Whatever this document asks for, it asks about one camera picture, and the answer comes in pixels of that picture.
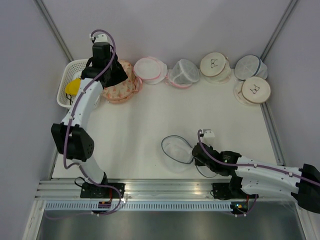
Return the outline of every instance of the metal vent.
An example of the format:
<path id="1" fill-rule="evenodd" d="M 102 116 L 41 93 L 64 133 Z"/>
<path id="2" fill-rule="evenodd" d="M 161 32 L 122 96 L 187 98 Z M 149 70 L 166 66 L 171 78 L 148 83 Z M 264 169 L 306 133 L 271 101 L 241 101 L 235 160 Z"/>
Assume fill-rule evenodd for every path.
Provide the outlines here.
<path id="1" fill-rule="evenodd" d="M 117 205 L 117 200 L 111 203 L 110 209 Z M 46 210 L 82 210 L 101 211 L 99 201 L 47 201 Z M 231 211 L 231 202 L 209 201 L 131 201 L 122 203 L 119 211 Z"/>

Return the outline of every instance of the laundry basket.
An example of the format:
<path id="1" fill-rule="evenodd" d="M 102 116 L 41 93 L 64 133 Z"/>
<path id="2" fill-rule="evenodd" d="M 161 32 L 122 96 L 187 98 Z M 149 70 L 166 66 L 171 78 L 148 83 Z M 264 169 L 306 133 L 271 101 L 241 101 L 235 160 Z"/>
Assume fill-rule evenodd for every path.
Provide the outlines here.
<path id="1" fill-rule="evenodd" d="M 56 96 L 56 101 L 58 104 L 64 108 L 70 109 L 71 104 L 70 100 L 66 96 L 66 86 L 68 83 L 70 83 L 72 80 L 76 78 L 81 77 L 82 71 L 85 69 L 88 59 L 80 59 L 70 62 L 64 69 L 63 76 L 61 79 L 61 83 L 58 90 L 58 95 Z M 76 96 L 71 96 L 71 101 L 74 102 Z M 100 102 L 100 96 L 97 98 L 97 100 L 94 103 L 94 108 L 96 108 L 99 105 Z"/>

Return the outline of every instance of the yellow object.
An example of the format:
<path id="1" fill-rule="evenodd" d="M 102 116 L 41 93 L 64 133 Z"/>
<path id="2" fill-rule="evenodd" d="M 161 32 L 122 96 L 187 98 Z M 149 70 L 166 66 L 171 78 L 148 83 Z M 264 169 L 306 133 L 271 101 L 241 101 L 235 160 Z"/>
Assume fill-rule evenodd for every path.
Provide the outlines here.
<path id="1" fill-rule="evenodd" d="M 76 78 L 75 80 L 68 83 L 65 87 L 65 93 L 69 95 L 77 95 L 80 88 L 81 78 Z"/>

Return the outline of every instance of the patterned fabric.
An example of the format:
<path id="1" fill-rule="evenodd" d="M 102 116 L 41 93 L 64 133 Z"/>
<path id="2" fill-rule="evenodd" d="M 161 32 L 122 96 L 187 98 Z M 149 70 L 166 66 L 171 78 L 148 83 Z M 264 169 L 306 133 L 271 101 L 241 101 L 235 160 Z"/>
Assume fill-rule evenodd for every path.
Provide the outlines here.
<path id="1" fill-rule="evenodd" d="M 119 63 L 122 65 L 128 78 L 115 86 L 106 87 L 102 92 L 102 96 L 112 104 L 124 103 L 142 89 L 142 81 L 134 74 L 134 69 L 130 62 L 119 60 Z"/>

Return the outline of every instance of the white wall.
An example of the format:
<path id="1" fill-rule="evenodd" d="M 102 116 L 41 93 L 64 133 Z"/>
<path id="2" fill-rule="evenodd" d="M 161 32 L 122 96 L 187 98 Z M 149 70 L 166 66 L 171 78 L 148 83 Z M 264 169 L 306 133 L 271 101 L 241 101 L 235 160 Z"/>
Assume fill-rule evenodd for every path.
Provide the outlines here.
<path id="1" fill-rule="evenodd" d="M 110 32 L 118 56 L 154 56 L 173 67 L 219 51 L 234 65 L 260 56 L 289 0 L 44 0 L 75 59 L 92 55 L 89 33 Z"/>
<path id="2" fill-rule="evenodd" d="M 285 162 L 320 170 L 320 1 L 300 1 L 266 59 Z M 320 239 L 320 214 L 310 214 Z"/>
<path id="3" fill-rule="evenodd" d="M 67 60 L 32 0 L 1 1 L 0 31 L 0 239 L 20 240 L 49 172 Z"/>

